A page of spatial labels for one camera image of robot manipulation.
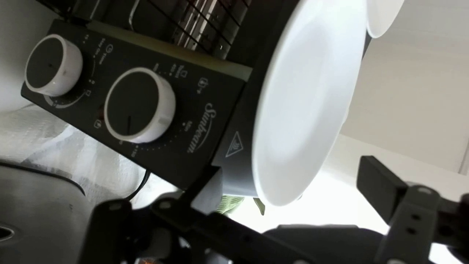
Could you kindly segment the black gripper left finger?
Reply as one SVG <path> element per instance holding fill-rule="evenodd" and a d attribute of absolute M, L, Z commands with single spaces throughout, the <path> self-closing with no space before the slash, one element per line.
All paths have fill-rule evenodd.
<path fill-rule="evenodd" d="M 191 207 L 197 211 L 216 211 L 223 198 L 223 175 L 219 167 L 211 167 L 204 177 Z"/>

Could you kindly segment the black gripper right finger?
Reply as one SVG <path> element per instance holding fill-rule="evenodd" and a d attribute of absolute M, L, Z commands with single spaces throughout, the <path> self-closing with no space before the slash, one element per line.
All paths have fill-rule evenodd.
<path fill-rule="evenodd" d="M 405 223 L 399 207 L 408 185 L 377 157 L 361 157 L 357 188 L 387 224 Z"/>

